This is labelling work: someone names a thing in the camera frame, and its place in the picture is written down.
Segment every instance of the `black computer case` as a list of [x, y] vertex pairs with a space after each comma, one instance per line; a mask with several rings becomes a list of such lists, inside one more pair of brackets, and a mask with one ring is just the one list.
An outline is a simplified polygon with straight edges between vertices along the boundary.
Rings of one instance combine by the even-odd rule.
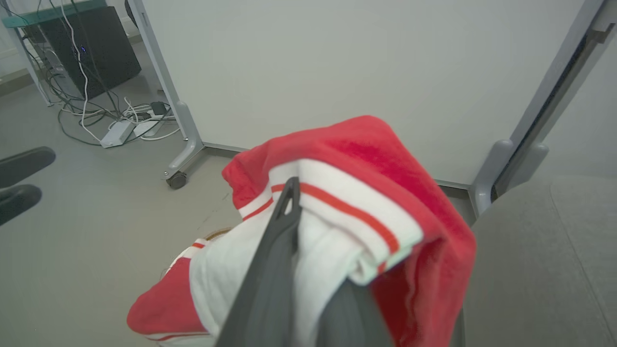
[[[75, 31], [75, 43], [88, 77], [88, 98], [139, 74], [141, 66], [114, 7], [91, 9], [67, 18]], [[45, 78], [64, 93], [84, 98], [85, 79], [64, 18], [30, 25], [24, 31], [43, 60]]]

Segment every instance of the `caster wheel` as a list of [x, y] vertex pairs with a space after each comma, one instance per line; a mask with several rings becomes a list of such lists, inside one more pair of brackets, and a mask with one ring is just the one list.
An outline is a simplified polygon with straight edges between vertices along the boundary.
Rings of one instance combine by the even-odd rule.
[[186, 173], [178, 171], [165, 181], [172, 189], [180, 189], [184, 187], [187, 182]]

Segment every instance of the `white board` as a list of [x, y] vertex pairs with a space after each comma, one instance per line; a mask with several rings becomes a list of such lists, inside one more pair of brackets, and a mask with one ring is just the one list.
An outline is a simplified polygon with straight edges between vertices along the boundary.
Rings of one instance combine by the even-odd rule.
[[438, 180], [508, 138], [583, 0], [144, 0], [204, 142], [251, 148], [357, 115]]

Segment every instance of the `power strip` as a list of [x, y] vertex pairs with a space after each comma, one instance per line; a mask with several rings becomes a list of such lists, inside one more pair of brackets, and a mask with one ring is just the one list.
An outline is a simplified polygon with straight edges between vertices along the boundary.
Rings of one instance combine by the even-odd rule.
[[143, 122], [137, 124], [135, 129], [133, 129], [133, 133], [135, 136], [145, 136], [151, 137], [156, 135], [157, 131], [163, 126], [163, 121], [160, 120], [160, 117], [157, 120], [148, 120], [147, 122]]
[[128, 135], [131, 134], [134, 128], [135, 124], [127, 120], [116, 122], [101, 140], [101, 146], [103, 148], [120, 146], [126, 141], [126, 138], [128, 138]]
[[137, 127], [133, 129], [133, 133], [137, 137], [152, 137], [156, 135], [157, 131], [159, 131], [159, 129], [163, 126], [163, 122], [167, 119], [173, 118], [168, 117], [165, 120], [160, 120], [161, 118], [163, 118], [163, 115], [154, 114], [154, 111], [152, 110], [149, 110], [147, 113], [150, 114], [151, 118], [147, 122], [137, 124]]

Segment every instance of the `white cable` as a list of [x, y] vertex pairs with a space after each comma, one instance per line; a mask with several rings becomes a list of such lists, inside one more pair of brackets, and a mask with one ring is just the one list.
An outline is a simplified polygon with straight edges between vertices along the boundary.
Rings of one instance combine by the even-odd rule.
[[162, 140], [166, 137], [172, 136], [173, 134], [177, 133], [180, 130], [180, 128], [177, 128], [176, 130], [172, 131], [171, 133], [165, 135], [165, 136], [161, 136], [161, 137], [143, 137], [140, 136], [139, 138], [142, 140], [146, 140], [146, 141], [156, 141], [156, 140]]
[[133, 108], [133, 105], [131, 105], [131, 102], [126, 98], [126, 96], [124, 97], [124, 102], [126, 102], [126, 104], [128, 105], [128, 108], [130, 108], [131, 111], [133, 111], [133, 115], [135, 116], [135, 122], [139, 123], [139, 117], [137, 116], [137, 111], [135, 111], [135, 109]]
[[[62, 111], [68, 112], [68, 113], [73, 114], [73, 115], [81, 115], [81, 113], [74, 113], [74, 112], [71, 112], [71, 110], [67, 110], [67, 109], [62, 109]], [[97, 110], [97, 111], [94, 111], [92, 113], [86, 113], [86, 115], [95, 115], [95, 114], [99, 114], [100, 112], [103, 112], [103, 111], [106, 111], [106, 110]]]
[[94, 134], [88, 130], [88, 128], [86, 128], [86, 125], [84, 124], [84, 119], [86, 118], [86, 106], [88, 105], [88, 76], [86, 75], [86, 73], [83, 71], [83, 65], [81, 64], [81, 53], [80, 50], [77, 48], [77, 44], [75, 43], [75, 31], [73, 30], [73, 26], [71, 25], [71, 23], [68, 21], [67, 15], [66, 13], [64, 13], [64, 0], [60, 0], [60, 9], [62, 9], [62, 16], [64, 17], [64, 21], [67, 23], [68, 27], [71, 29], [71, 40], [73, 41], [73, 47], [75, 48], [75, 51], [77, 52], [77, 62], [79, 63], [79, 69], [81, 70], [81, 74], [83, 75], [83, 78], [85, 79], [84, 85], [83, 85], [83, 95], [84, 95], [84, 102], [83, 102], [83, 112], [81, 113], [81, 127], [84, 128], [84, 130], [86, 130], [90, 135], [92, 135], [93, 138], [95, 138], [98, 142], [101, 142], [101, 140], [94, 136]]

